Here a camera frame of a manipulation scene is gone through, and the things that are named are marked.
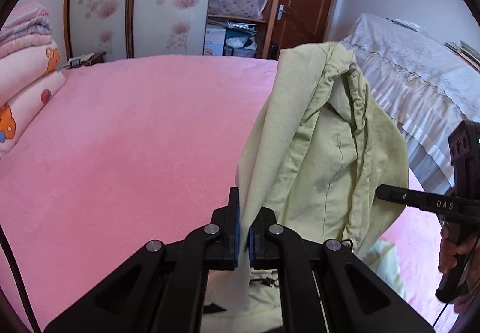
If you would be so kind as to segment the person right hand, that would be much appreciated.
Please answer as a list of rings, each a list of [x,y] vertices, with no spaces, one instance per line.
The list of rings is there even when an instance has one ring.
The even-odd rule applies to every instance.
[[[479,243],[476,243],[477,236],[471,235],[463,244],[456,245],[450,240],[450,233],[448,224],[444,223],[441,230],[442,240],[439,252],[439,271],[442,274],[448,273],[449,270],[456,267],[456,255],[468,255],[475,249],[469,260],[470,265],[465,280],[469,293],[459,297],[454,303],[454,311],[460,314],[468,309],[479,291]]]

